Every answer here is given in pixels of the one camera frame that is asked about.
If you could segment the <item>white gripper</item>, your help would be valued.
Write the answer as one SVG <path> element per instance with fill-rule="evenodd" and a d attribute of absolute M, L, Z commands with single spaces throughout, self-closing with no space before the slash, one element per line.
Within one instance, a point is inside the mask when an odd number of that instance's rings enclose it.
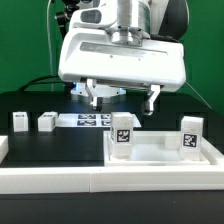
<path fill-rule="evenodd" d="M 161 87 L 173 92 L 185 83 L 183 57 L 180 43 L 144 40 L 140 46 L 113 44 L 103 30 L 74 28 L 64 38 L 58 74 L 66 82 L 87 79 L 85 90 L 95 111 L 102 109 L 96 80 L 111 86 L 147 88 L 143 112 L 151 116 Z"/>

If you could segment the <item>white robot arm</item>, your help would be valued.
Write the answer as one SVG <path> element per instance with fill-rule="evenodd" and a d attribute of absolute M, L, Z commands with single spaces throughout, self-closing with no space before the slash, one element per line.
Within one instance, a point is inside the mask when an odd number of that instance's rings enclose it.
<path fill-rule="evenodd" d="M 188 25 L 187 0 L 90 0 L 70 16 L 58 75 L 83 82 L 95 110 L 102 108 L 104 85 L 145 90 L 150 115 L 160 92 L 186 81 L 179 39 Z"/>

